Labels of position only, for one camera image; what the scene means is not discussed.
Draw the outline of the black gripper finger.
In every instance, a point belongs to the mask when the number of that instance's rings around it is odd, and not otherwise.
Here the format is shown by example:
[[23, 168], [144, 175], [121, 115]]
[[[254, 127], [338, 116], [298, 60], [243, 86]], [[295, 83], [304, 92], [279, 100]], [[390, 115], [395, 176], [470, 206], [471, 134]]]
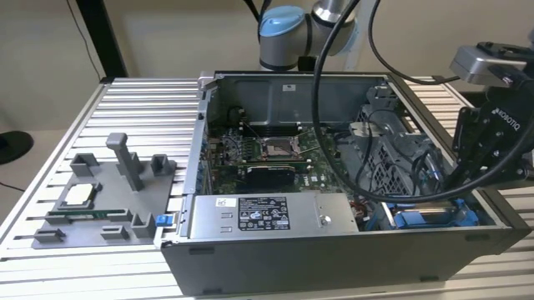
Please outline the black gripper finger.
[[466, 180], [483, 175], [495, 164], [494, 110], [495, 107], [463, 107], [459, 110], [452, 138], [456, 166], [446, 178], [444, 189], [462, 186]]
[[[470, 154], [475, 163], [475, 172], [470, 176], [476, 179], [483, 176], [509, 155], [510, 150], [476, 149]], [[492, 175], [480, 185], [480, 188], [513, 189], [533, 186], [533, 159], [527, 158], [529, 152], [509, 161], [503, 169]]]

